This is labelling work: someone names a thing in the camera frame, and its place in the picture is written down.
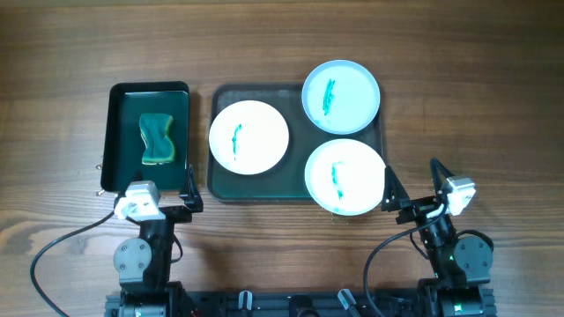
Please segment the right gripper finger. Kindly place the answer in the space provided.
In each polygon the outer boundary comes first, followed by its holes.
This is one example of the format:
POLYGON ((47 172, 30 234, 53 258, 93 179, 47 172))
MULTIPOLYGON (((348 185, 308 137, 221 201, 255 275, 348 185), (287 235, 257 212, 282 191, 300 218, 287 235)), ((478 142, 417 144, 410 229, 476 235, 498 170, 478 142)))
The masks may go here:
POLYGON ((412 205, 412 201, 393 169, 390 166, 386 166, 384 173, 382 211, 397 211, 409 208, 412 205))
POLYGON ((434 184, 434 192, 438 194, 442 190, 443 183, 451 176, 453 173, 437 158, 432 158, 430 160, 430 169, 434 184))

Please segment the green yellow sponge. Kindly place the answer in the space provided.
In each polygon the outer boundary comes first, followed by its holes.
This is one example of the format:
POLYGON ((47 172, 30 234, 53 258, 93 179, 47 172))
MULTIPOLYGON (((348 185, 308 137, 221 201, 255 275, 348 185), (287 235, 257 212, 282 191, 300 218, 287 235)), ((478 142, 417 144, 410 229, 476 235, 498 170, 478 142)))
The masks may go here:
POLYGON ((145 113, 139 118, 140 135, 145 144, 143 165, 164 165, 175 160, 176 149, 170 137, 174 118, 170 114, 145 113))

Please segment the white plate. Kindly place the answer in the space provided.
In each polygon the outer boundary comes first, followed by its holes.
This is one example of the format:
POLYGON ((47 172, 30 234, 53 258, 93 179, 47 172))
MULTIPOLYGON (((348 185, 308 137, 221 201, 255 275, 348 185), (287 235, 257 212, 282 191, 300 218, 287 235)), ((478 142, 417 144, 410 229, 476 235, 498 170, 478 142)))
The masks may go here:
POLYGON ((306 116, 317 128, 350 135, 367 127, 381 104, 380 87, 364 66, 331 60, 313 69, 301 91, 306 116))
POLYGON ((254 175, 272 169, 286 154, 289 128, 282 114, 258 100, 221 110, 211 123, 209 148, 226 170, 254 175))
POLYGON ((385 164, 373 148, 340 138, 318 146, 304 170, 306 188, 323 209, 358 216, 382 202, 385 164))

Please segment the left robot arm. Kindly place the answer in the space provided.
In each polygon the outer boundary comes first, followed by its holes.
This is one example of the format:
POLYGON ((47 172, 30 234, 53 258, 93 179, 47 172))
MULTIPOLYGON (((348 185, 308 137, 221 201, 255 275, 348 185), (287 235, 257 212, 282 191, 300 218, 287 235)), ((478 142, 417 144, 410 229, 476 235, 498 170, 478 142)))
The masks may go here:
POLYGON ((115 250, 113 263, 121 291, 107 297, 106 316, 199 315, 182 284, 169 280, 173 244, 179 242, 174 226, 191 222, 192 215, 204 207, 192 166, 185 168, 179 197, 181 205, 160 207, 160 191, 153 181, 145 181, 140 172, 116 197, 114 213, 121 220, 137 224, 139 235, 125 240, 115 250))

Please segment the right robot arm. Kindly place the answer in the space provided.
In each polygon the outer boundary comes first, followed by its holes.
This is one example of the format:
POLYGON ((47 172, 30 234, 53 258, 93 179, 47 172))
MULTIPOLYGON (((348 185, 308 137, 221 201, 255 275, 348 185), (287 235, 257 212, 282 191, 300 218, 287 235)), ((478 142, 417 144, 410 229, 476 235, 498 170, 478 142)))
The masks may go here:
POLYGON ((476 194, 475 183, 456 176, 438 159, 430 162, 434 194, 411 199, 392 168, 384 169, 382 210, 396 211, 398 224, 413 222, 430 261, 433 278, 421 279, 414 310, 423 316, 482 316, 497 314, 490 282, 494 243, 476 230, 457 231, 451 221, 462 214, 476 194))

